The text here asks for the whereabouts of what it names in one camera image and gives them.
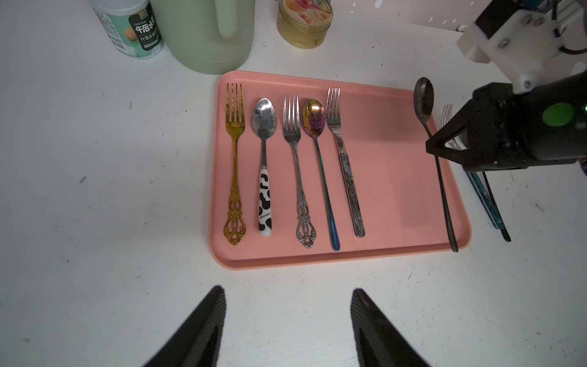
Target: silver fork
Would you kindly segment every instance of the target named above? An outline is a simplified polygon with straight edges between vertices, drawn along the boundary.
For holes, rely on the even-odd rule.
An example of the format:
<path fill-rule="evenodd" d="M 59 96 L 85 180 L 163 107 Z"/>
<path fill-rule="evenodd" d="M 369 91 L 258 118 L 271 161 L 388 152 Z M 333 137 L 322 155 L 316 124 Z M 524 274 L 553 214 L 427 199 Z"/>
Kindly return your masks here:
<path fill-rule="evenodd" d="M 298 228 L 296 237 L 306 248 L 312 248 L 316 239 L 316 229 L 310 222 L 310 209 L 306 202 L 306 194 L 303 193 L 302 174 L 299 170 L 298 142 L 301 139 L 299 123 L 299 99 L 298 95 L 285 95 L 284 98 L 284 139 L 293 150 L 295 171 L 298 179 Z"/>
<path fill-rule="evenodd" d="M 357 237 L 364 237 L 365 225 L 363 224 L 363 217 L 359 208 L 355 180 L 353 179 L 353 172 L 350 170 L 349 155 L 346 153 L 345 142 L 342 140 L 342 134 L 340 132 L 340 88 L 328 88 L 326 124 L 336 138 L 340 168 L 342 170 L 342 177 L 345 180 L 346 198 L 349 200 L 350 216 L 353 220 L 355 235 Z"/>
<path fill-rule="evenodd" d="M 444 127 L 444 125 L 446 125 L 452 117 L 453 117 L 453 105 L 452 104 L 445 105 L 443 108 L 443 111 L 442 111 L 442 116 L 439 119 L 435 118 L 435 120 L 437 120 L 438 128 L 442 129 Z M 463 150 L 461 148 L 461 146 L 458 145 L 455 138 L 450 139 L 449 141 L 447 141 L 447 143 L 448 143 L 448 145 L 450 145 L 451 148 L 453 148 L 455 150 Z M 475 192 L 477 193 L 479 200 L 481 200 L 481 203 L 483 204 L 483 207 L 485 208 L 487 215 L 491 219 L 491 223 L 493 224 L 493 226 L 495 228 L 504 231 L 505 224 L 504 224 L 503 220 L 501 219 L 500 211 L 497 208 L 495 201 L 491 197 L 491 194 L 490 194 L 491 188 L 489 188 L 489 182 L 487 180 L 485 180 L 485 183 L 487 184 L 487 188 L 485 188 L 485 186 L 483 185 L 483 182 L 481 181 L 481 177 L 479 176 L 479 174 L 477 172 L 466 172 L 466 173 L 467 173 L 467 177 L 469 178 L 469 181 L 471 181 L 471 184 L 475 188 Z"/>

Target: white tabletop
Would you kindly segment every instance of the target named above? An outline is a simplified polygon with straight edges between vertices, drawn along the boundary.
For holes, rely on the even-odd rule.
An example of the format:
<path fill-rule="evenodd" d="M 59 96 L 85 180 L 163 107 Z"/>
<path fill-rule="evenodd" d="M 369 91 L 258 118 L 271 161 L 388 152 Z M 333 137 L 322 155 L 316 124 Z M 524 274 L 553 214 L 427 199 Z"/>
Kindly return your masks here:
<path fill-rule="evenodd" d="M 461 55 L 460 33 L 354 15 L 298 49 L 275 7 L 257 1 L 242 70 L 403 89 L 426 75 L 456 108 L 506 81 Z M 458 254 L 231 271 L 207 245 L 219 77 L 167 48 L 122 55 L 82 0 L 5 1 L 0 30 L 0 365 L 142 365 L 215 284 L 219 366 L 356 366 L 356 287 L 432 366 L 584 365 L 576 164 L 489 174 L 511 243 L 453 164 L 473 226 Z"/>

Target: screw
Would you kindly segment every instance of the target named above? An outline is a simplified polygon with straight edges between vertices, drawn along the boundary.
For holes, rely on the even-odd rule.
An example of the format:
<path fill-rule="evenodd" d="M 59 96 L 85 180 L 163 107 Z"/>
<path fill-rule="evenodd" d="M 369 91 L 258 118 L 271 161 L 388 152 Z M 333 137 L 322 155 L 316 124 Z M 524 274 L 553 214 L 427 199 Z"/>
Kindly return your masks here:
<path fill-rule="evenodd" d="M 542 23 L 544 23 L 544 22 L 546 22 L 546 19 L 544 19 L 544 17 L 543 17 L 543 16 L 541 16 L 541 17 L 537 18 L 537 19 L 534 21 L 534 26 L 535 26 L 535 27 L 537 27 L 537 26 L 541 25 L 541 24 L 542 24 Z"/>
<path fill-rule="evenodd" d="M 497 44 L 497 47 L 504 48 L 504 47 L 506 47 L 509 44 L 510 44 L 510 39 L 506 37 L 506 38 L 502 39 L 501 42 L 499 42 Z"/>
<path fill-rule="evenodd" d="M 532 22 L 532 19 L 534 17 L 532 16 L 532 14 L 526 14 L 523 18 L 522 18 L 522 24 L 530 24 Z"/>

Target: green light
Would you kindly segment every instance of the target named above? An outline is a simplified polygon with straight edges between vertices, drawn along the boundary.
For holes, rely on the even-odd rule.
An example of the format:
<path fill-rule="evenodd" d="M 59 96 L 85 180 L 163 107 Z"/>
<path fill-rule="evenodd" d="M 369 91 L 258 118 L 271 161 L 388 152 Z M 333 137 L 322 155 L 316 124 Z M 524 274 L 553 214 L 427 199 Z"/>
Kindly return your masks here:
<path fill-rule="evenodd" d="M 555 103 L 542 112 L 542 122 L 552 127 L 564 126 L 574 117 L 573 106 L 569 103 Z"/>

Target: green plastic jug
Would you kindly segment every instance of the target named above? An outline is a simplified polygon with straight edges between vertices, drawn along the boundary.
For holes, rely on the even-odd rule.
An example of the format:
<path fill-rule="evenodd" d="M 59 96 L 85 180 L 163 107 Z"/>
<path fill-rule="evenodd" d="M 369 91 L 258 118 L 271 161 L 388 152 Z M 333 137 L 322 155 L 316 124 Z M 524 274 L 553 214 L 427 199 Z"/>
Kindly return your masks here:
<path fill-rule="evenodd" d="M 183 65 L 223 74 L 249 57 L 255 0 L 151 0 L 165 43 Z"/>

